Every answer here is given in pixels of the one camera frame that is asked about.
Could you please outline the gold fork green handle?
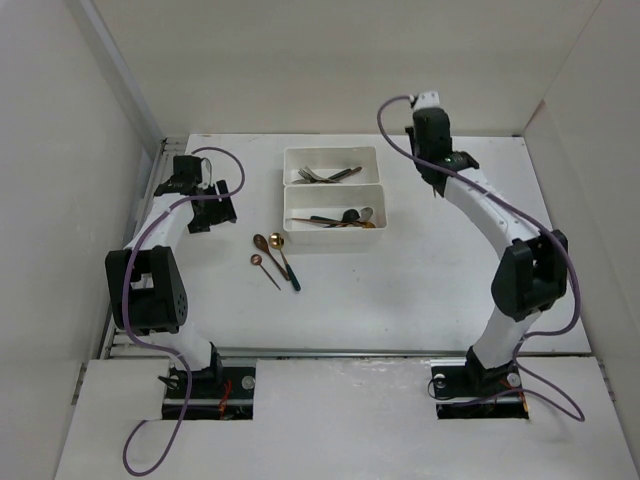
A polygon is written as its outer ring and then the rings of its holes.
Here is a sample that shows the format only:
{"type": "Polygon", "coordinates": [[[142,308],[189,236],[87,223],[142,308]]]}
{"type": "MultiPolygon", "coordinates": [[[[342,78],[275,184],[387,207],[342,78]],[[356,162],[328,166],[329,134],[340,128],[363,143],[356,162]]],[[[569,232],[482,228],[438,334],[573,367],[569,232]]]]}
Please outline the gold fork green handle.
{"type": "Polygon", "coordinates": [[[340,180],[348,177],[351,174],[351,172],[352,172],[351,169],[345,169],[329,177],[321,178],[320,182],[321,183],[337,183],[340,180]]]}

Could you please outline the silver spoon copper handle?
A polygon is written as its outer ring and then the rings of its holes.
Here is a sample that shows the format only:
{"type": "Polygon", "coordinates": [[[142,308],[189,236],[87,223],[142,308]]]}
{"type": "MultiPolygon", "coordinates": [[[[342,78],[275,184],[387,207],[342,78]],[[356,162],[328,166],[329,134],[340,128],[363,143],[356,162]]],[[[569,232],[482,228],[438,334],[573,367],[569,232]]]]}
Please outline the silver spoon copper handle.
{"type": "Polygon", "coordinates": [[[302,223],[307,223],[312,225],[318,225],[318,224],[309,223],[309,219],[319,219],[323,221],[345,222],[345,223],[346,222],[372,222],[371,221],[372,216],[373,216],[373,209],[370,207],[365,207],[360,210],[357,210],[357,209],[345,210],[343,212],[342,217],[339,220],[314,215],[309,218],[293,217],[292,221],[297,221],[297,222],[302,222],[302,223]]]}

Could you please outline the small copper spoon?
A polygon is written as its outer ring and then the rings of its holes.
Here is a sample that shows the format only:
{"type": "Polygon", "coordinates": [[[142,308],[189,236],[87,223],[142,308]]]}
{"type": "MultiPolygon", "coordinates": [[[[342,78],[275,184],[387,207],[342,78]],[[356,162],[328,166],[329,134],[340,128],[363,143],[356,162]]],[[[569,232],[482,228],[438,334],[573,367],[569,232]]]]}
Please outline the small copper spoon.
{"type": "Polygon", "coordinates": [[[270,280],[270,282],[275,286],[275,288],[277,290],[281,290],[281,287],[279,286],[279,284],[276,282],[276,280],[273,278],[273,276],[266,270],[266,268],[263,265],[263,259],[262,256],[260,254],[253,254],[250,257],[250,262],[252,265],[257,266],[261,269],[261,271],[266,275],[266,277],[270,280]]]}

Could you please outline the white plastic bin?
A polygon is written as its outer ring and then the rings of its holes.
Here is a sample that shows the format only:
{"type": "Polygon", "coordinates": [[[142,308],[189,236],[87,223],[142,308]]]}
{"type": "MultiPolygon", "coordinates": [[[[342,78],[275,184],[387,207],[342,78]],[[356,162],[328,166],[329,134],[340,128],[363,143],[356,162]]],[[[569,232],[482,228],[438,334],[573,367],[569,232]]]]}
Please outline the white plastic bin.
{"type": "Polygon", "coordinates": [[[329,178],[345,169],[361,170],[342,180],[343,184],[377,184],[380,174],[373,146],[288,148],[284,151],[283,185],[302,186],[298,171],[309,167],[316,175],[329,178]]]}
{"type": "Polygon", "coordinates": [[[324,184],[284,188],[283,229],[297,245],[334,247],[369,246],[379,241],[388,227],[385,194],[380,184],[324,184]],[[293,217],[317,215],[339,220],[348,209],[373,209],[375,229],[359,227],[324,228],[292,221],[293,217]]]}

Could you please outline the small gold spoon green handle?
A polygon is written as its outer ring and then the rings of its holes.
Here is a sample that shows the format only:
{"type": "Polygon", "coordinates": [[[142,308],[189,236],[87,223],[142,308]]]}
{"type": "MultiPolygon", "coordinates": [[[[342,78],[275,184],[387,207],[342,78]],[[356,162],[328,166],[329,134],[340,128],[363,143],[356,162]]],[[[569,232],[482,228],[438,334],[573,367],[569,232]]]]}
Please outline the small gold spoon green handle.
{"type": "Polygon", "coordinates": [[[351,224],[349,224],[349,226],[353,226],[353,227],[359,227],[359,228],[364,228],[364,229],[375,229],[377,228],[376,225],[372,222],[353,222],[351,224]]]}

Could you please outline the black handled fork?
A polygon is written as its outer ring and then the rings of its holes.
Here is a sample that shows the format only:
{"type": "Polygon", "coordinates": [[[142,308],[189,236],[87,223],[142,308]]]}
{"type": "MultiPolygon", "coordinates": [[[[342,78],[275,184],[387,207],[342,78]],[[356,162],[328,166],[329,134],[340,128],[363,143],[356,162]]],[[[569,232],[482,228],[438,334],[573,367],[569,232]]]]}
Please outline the black handled fork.
{"type": "Polygon", "coordinates": [[[320,179],[325,177],[320,177],[313,173],[308,169],[299,169],[298,174],[308,183],[321,183],[320,179]]]}

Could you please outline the silver fork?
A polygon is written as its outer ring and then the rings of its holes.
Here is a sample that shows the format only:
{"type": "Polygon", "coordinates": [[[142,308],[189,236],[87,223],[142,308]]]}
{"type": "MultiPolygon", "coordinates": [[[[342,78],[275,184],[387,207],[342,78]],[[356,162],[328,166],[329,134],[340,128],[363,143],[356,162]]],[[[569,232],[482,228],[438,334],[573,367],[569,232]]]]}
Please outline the silver fork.
{"type": "Polygon", "coordinates": [[[314,183],[324,183],[324,184],[335,184],[338,183],[338,180],[321,177],[309,169],[303,168],[298,170],[298,175],[300,179],[295,180],[294,184],[314,184],[314,183]]]}

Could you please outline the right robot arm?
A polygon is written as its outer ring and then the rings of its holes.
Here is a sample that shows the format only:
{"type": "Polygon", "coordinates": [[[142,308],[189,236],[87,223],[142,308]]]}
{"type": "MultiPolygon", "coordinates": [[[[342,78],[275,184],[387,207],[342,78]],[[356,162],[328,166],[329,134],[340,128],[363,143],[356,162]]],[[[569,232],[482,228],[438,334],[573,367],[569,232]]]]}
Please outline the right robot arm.
{"type": "Polygon", "coordinates": [[[504,207],[479,163],[454,150],[442,108],[416,107],[412,121],[406,132],[423,180],[472,221],[499,258],[491,283],[494,310],[484,332],[463,365],[435,368],[435,381],[444,397],[493,395],[515,372],[513,353],[524,335],[566,293],[567,267],[557,249],[568,241],[558,230],[543,234],[504,207]]]}

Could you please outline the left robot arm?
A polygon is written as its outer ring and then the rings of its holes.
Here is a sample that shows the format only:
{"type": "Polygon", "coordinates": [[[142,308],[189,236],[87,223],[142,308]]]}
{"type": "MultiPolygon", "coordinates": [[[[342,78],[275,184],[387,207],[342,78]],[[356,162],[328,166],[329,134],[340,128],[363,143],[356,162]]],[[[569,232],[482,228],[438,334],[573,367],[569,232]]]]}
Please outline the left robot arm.
{"type": "Polygon", "coordinates": [[[123,249],[107,254],[105,269],[116,326],[138,345],[186,360],[189,384],[209,397],[223,387],[223,367],[213,343],[187,324],[189,302],[175,250],[183,236],[234,224],[237,214],[232,191],[226,181],[213,178],[204,152],[224,151],[201,147],[175,156],[172,174],[156,187],[140,231],[123,249]]]}

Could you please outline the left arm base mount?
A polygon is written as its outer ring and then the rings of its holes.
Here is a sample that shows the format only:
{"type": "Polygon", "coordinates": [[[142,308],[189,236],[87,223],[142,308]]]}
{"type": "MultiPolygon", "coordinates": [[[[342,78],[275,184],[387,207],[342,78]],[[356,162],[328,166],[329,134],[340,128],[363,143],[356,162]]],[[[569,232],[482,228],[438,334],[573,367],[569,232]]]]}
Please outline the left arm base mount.
{"type": "MultiPolygon", "coordinates": [[[[177,420],[186,394],[186,373],[175,367],[158,379],[165,385],[163,420],[177,420]]],[[[186,420],[252,420],[256,390],[256,363],[223,359],[218,369],[193,373],[186,420]]]]}

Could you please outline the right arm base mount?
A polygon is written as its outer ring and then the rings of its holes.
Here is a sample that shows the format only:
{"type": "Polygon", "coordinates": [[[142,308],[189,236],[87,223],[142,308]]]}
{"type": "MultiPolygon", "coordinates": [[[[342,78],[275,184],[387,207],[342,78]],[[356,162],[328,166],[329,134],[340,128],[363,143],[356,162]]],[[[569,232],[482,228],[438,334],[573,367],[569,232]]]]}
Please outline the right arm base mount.
{"type": "Polygon", "coordinates": [[[464,360],[434,361],[428,393],[439,420],[528,420],[518,369],[513,364],[485,376],[464,360]]]}

